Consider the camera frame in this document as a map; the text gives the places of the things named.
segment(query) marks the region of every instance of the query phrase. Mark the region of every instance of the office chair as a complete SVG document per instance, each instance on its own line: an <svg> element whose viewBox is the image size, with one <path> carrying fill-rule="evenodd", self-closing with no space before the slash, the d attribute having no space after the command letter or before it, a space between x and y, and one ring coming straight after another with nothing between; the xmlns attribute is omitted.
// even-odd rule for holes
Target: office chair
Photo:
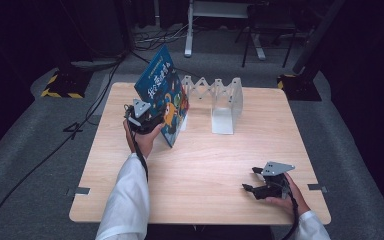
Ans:
<svg viewBox="0 0 384 240"><path fill-rule="evenodd" d="M290 5L286 0L283 1L258 1L256 0L254 4L249 5L247 8L248 28L245 53L242 60L242 67L245 67L245 60L248 53L249 41L251 40L251 35L255 34L264 34L264 33L276 33L276 38L272 41L273 44L278 44L280 37L284 34L291 34L292 38L287 48L286 56L283 61L282 67L284 68L289 57L293 42L295 40L297 27L291 18L290 15ZM235 42L238 41L239 37L243 33L244 29L241 30L237 36Z"/></svg>

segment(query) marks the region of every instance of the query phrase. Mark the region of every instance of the blue book cover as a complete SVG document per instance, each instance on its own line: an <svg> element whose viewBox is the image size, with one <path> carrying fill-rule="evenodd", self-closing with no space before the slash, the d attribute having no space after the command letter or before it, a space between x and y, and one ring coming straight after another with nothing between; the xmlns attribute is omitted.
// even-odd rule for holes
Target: blue book cover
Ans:
<svg viewBox="0 0 384 240"><path fill-rule="evenodd" d="M170 147L173 147L186 117L189 102L165 45L142 73L135 89L142 101L151 104L151 115L165 109L161 133Z"/></svg>

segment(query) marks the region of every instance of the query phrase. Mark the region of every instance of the person's right hand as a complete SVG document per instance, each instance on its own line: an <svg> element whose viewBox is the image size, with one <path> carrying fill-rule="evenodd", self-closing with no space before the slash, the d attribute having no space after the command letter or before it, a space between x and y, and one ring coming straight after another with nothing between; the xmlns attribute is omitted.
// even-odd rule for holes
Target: person's right hand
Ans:
<svg viewBox="0 0 384 240"><path fill-rule="evenodd" d="M284 173L289 182L289 187L291 188L292 195L298 203L298 215L301 216L303 213L310 211L310 207L308 207L307 203L302 196L301 191L297 187L297 185L292 180L291 176L288 173ZM276 197L267 197L266 202L282 207L287 213L293 215L293 207L291 197L288 195L286 199L276 198Z"/></svg>
<svg viewBox="0 0 384 240"><path fill-rule="evenodd" d="M130 132L129 132L129 126L127 124L128 124L127 119L125 119L123 121L123 125L124 125L124 130L126 131L127 143L129 144L130 151L132 153L135 153L136 149L135 149L132 137L131 137ZM139 149L145 158L148 158L149 154L151 153L152 147L154 145L154 139L158 136L158 134L160 133L161 128L163 128L163 126L164 126L164 124L161 123L161 124L157 125L154 128L154 130L152 130L152 132L145 134L145 135L133 133L133 135L135 136L135 140L138 143Z"/></svg>

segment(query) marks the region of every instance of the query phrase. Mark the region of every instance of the white sleeve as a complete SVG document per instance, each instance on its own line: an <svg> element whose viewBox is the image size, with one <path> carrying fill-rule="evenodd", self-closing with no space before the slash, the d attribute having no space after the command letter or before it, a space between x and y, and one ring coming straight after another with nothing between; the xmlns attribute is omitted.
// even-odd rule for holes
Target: white sleeve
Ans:
<svg viewBox="0 0 384 240"><path fill-rule="evenodd" d="M295 233L295 240L311 239L324 240L330 239L330 237L316 213L307 211L299 217L299 225Z"/></svg>
<svg viewBox="0 0 384 240"><path fill-rule="evenodd" d="M144 239L149 220L145 169L131 154L123 164L107 200L96 239Z"/></svg>

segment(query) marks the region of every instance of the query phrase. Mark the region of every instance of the person's left hand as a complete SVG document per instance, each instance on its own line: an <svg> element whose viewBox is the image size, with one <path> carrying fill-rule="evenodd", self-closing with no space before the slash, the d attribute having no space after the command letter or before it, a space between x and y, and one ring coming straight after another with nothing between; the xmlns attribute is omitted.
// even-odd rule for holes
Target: person's left hand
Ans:
<svg viewBox="0 0 384 240"><path fill-rule="evenodd" d="M135 146L133 145L133 140L132 140L132 137L130 136L130 132L129 132L129 126L127 124L128 124L127 119L125 119L123 121L123 125L124 125L124 130L126 131L127 143L129 144L130 151L132 153L135 153L136 149L135 149ZM161 128L163 128L163 126L164 126L164 124L161 123L161 124L157 125L154 128L154 130L152 130L152 132L145 134L145 135L133 133L135 136L135 140L138 143L139 149L145 158L148 158L149 154L151 153L152 147L154 145L154 139L158 136L158 134L160 133Z"/></svg>

